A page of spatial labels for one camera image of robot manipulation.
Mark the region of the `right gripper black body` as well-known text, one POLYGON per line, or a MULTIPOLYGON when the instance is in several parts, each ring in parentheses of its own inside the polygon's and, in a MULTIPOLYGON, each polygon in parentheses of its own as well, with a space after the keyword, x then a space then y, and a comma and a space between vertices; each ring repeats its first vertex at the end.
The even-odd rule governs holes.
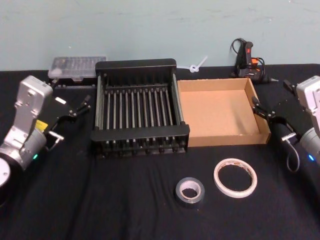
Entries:
POLYGON ((302 107, 297 97, 290 97, 277 103, 272 111, 275 112, 275 115, 269 123, 285 125, 295 132, 297 137, 302 137, 314 127, 310 115, 302 107))

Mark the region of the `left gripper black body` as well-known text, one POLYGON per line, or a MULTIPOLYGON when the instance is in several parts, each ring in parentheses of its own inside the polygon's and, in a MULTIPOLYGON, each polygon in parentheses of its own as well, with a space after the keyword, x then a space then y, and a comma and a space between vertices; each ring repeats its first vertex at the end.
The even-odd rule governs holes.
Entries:
POLYGON ((53 97, 37 118, 35 127, 44 135, 48 135, 63 121, 73 120, 73 108, 60 97, 53 97))

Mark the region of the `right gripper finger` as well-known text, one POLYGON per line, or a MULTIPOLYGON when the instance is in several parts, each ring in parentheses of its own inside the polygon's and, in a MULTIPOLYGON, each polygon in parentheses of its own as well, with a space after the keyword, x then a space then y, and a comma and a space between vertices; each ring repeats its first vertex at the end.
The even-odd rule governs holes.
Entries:
POLYGON ((252 101, 252 111, 255 115, 265 119, 266 121, 270 121, 276 116, 274 111, 268 111, 265 107, 263 107, 256 96, 251 97, 252 101))
POLYGON ((293 84, 291 83, 289 80, 285 79, 283 81, 283 87, 289 91, 291 94, 293 94, 295 97, 297 96, 297 85, 296 84, 293 84))

